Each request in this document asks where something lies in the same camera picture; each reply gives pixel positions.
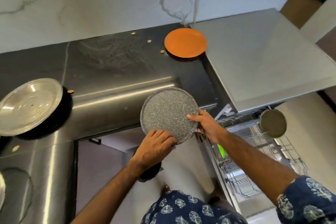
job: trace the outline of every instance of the dishwasher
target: dishwasher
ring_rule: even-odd
[[[260,115],[264,108],[254,113],[245,115],[232,115],[217,122],[243,138],[259,151],[288,166],[299,175],[307,175],[307,166],[284,135],[280,138],[272,138],[260,129]],[[267,212],[273,212],[276,217],[275,205],[261,192],[258,186],[241,170],[236,163],[225,153],[220,153],[216,144],[212,143],[204,135],[197,133],[200,146],[205,148],[208,161],[212,163],[218,182],[226,199],[248,221],[254,216],[263,218]]]

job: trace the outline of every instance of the person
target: person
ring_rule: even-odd
[[[229,133],[205,111],[199,110],[199,115],[188,115],[187,118],[198,121],[202,133],[213,143],[221,145],[277,206],[282,223],[336,223],[336,196],[320,183],[310,177],[297,175],[240,137]],[[86,205],[72,224],[110,223],[139,176],[174,150],[176,142],[170,132],[151,130],[126,167]],[[220,201],[220,197],[214,197],[211,205],[206,204],[181,191],[171,191],[166,186],[141,223],[246,223],[229,203],[229,206],[225,206]]]

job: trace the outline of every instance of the blue patterned shirt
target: blue patterned shirt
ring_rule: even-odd
[[[278,197],[278,217],[284,224],[336,224],[336,196],[310,177],[295,179]],[[155,202],[141,224],[238,224],[236,213],[205,204],[181,191],[169,191]]]

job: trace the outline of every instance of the wire rack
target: wire rack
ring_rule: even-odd
[[[260,113],[262,111],[240,117],[230,117],[218,123],[264,154],[292,168],[296,173],[307,175],[307,166],[286,136],[275,139],[269,137],[267,133],[261,132],[260,120],[258,119]],[[215,149],[219,167],[226,174],[225,181],[230,184],[237,194],[244,198],[250,198],[262,193],[258,186],[233,162],[227,153],[225,157],[222,157],[215,145],[213,148]]]

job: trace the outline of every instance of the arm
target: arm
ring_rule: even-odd
[[[162,161],[176,143],[170,132],[151,130],[127,166],[117,174],[71,224],[108,224],[139,176]]]
[[[206,111],[199,110],[199,114],[187,117],[200,122],[202,132],[212,142],[221,145],[262,192],[275,205],[278,205],[278,196],[298,175],[240,137],[222,128]]]

